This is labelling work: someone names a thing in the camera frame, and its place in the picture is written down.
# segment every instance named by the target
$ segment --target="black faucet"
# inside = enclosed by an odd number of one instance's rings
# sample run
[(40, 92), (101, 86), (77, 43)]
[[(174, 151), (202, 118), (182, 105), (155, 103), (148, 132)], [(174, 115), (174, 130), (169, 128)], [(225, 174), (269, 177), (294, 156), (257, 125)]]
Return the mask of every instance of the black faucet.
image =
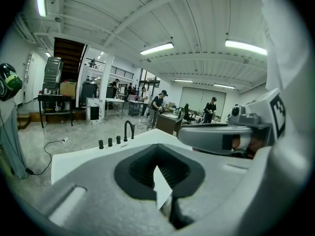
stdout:
[(134, 125), (132, 125), (132, 123), (130, 122), (130, 120), (126, 120), (125, 122), (125, 137), (124, 137), (124, 142), (127, 142), (127, 123), (129, 123), (130, 128), (131, 128), (131, 139), (133, 139), (134, 137)]

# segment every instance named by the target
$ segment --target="wooden stair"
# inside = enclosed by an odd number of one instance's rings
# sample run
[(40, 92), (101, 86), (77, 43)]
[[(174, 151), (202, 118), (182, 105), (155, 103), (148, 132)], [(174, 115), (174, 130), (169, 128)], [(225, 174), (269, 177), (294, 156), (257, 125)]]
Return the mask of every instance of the wooden stair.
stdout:
[(31, 122), (30, 115), (18, 115), (17, 118), (18, 129), (26, 129), (26, 127)]
[(55, 38), (54, 57), (60, 57), (63, 60), (61, 81), (66, 79), (78, 80), (83, 48), (84, 44), (82, 43), (63, 38)]

